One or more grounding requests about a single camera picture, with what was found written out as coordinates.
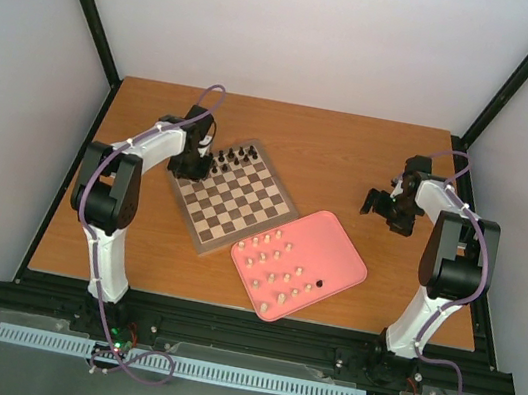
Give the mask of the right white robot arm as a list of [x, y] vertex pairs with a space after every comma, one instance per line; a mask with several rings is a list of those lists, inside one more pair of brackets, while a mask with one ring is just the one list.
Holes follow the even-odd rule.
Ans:
[[372, 188], [360, 208], [386, 221], [391, 232], [410, 236], [416, 219], [430, 219], [432, 233], [418, 268], [418, 292], [392, 323], [374, 353], [378, 360], [422, 358], [436, 330], [491, 286], [501, 228], [461, 200], [452, 181], [432, 174], [432, 159], [409, 158], [390, 192]]

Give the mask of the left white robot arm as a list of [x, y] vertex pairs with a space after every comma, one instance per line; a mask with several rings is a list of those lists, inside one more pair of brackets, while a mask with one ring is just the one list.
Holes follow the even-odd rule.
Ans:
[[94, 315], [103, 334], [120, 336], [129, 327], [131, 315], [118, 302], [129, 286], [125, 238], [139, 208], [143, 174], [167, 163], [176, 179], [205, 180], [215, 124], [209, 110], [194, 105], [183, 118], [166, 115], [137, 136], [95, 141], [85, 149], [70, 201], [88, 244], [88, 292], [104, 302]]

